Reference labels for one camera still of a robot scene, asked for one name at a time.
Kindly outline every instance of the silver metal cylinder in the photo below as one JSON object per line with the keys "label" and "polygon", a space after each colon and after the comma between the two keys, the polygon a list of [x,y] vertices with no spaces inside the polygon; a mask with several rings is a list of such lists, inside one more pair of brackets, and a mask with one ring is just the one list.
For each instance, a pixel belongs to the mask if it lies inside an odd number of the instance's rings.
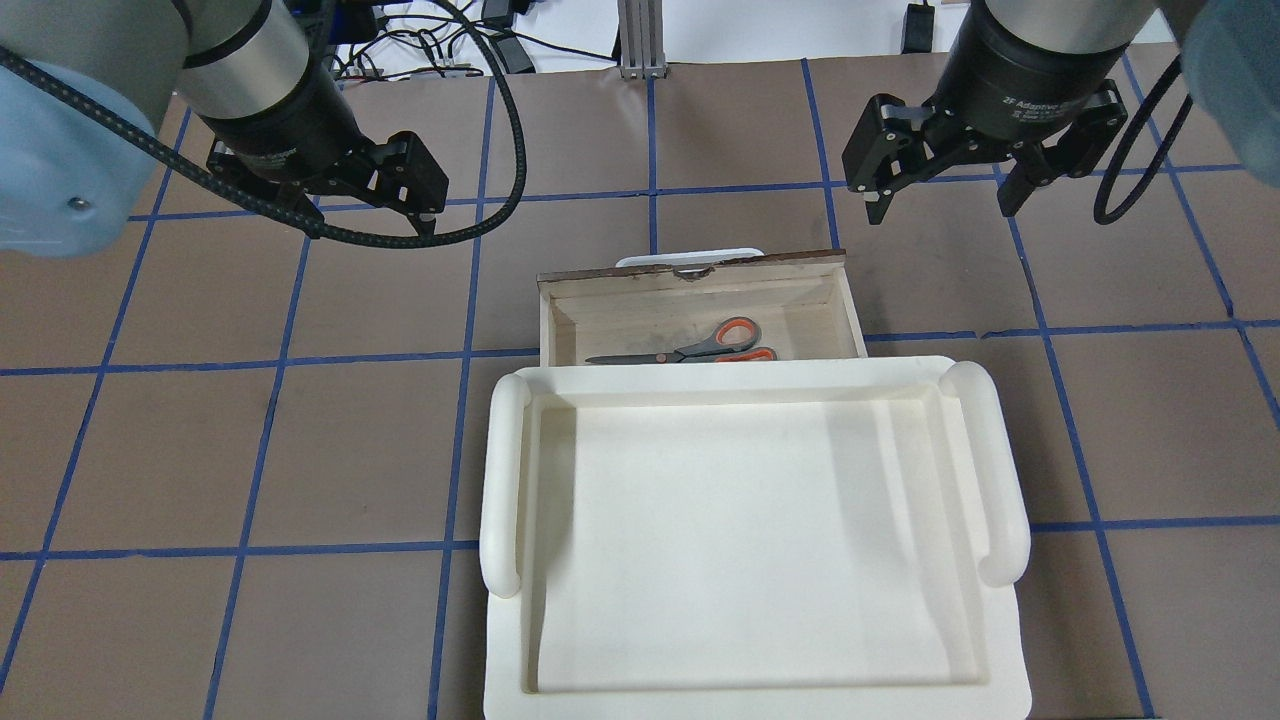
{"label": "silver metal cylinder", "polygon": [[0,45],[102,82],[159,129],[187,27],[170,0],[4,0]]}
{"label": "silver metal cylinder", "polygon": [[[227,22],[234,14],[218,3],[197,18],[193,53],[178,76],[178,92],[205,118],[261,113],[293,91],[307,68],[306,38],[280,0],[271,0],[265,18],[256,19],[259,3],[248,8],[243,1],[232,5],[238,5],[241,13],[236,28]],[[205,29],[206,23],[215,29]],[[255,28],[253,23],[261,24]]]}
{"label": "silver metal cylinder", "polygon": [[987,8],[1019,38],[1066,55],[1121,47],[1156,12],[1153,0],[987,0]]}

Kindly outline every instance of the tray handle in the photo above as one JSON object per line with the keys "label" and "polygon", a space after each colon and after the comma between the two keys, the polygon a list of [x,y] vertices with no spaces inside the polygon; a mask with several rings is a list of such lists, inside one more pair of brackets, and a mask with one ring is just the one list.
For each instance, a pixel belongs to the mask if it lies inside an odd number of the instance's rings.
{"label": "tray handle", "polygon": [[996,383],[980,365],[956,363],[938,386],[960,400],[987,515],[991,552],[978,562],[978,577],[993,588],[1010,585],[1027,570],[1032,534]]}
{"label": "tray handle", "polygon": [[489,592],[502,598],[520,592],[516,515],[525,409],[531,400],[524,378],[506,375],[494,386],[489,406],[489,448],[480,502],[480,574]]}

